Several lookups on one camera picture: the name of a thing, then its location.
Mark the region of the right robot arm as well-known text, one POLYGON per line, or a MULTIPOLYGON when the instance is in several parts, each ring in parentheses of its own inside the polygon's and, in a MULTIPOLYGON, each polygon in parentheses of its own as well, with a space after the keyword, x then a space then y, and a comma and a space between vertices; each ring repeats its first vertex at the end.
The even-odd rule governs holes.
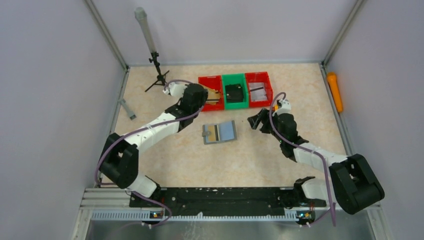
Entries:
POLYGON ((247 121, 253 130, 275 137, 286 158, 324 173, 324 180, 312 178, 300 185, 307 199, 333 200, 354 215, 385 198, 385 190, 363 155, 342 155, 315 146, 299 135, 291 113, 263 108, 247 121))

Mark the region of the white credit card black stripe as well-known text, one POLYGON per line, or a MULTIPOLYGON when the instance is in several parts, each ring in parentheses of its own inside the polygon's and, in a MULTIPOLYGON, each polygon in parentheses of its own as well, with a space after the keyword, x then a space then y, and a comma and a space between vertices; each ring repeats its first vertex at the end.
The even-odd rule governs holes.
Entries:
POLYGON ((265 84, 263 82, 249 82, 248 88, 251 94, 266 94, 265 84))

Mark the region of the gold credit card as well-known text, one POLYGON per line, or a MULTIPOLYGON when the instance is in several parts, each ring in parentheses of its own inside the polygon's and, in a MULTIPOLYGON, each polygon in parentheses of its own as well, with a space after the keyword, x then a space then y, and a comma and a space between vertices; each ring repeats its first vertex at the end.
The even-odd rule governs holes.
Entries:
POLYGON ((207 86, 204 86, 204 88, 208 92, 206 103, 209 105, 216 105, 221 100, 221 93, 218 90, 207 86))

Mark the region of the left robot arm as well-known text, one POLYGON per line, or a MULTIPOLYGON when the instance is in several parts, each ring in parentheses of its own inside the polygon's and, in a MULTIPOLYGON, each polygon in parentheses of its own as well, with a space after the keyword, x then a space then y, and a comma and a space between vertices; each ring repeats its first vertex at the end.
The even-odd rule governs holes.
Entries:
POLYGON ((124 135, 109 135, 96 167, 120 189, 133 190, 145 198, 156 194, 160 185, 139 172, 139 156, 162 139, 192 124, 209 95, 208 90, 198 83, 172 82, 164 92, 178 97, 178 102, 137 130, 124 135))

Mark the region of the grey card holder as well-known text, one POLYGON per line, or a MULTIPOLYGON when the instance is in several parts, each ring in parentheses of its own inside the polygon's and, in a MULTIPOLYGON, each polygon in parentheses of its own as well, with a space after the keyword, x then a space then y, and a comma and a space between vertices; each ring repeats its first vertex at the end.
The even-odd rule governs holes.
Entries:
POLYGON ((238 139, 234 120, 222 123, 204 124, 202 126, 202 138, 205 145, 221 144, 238 139))

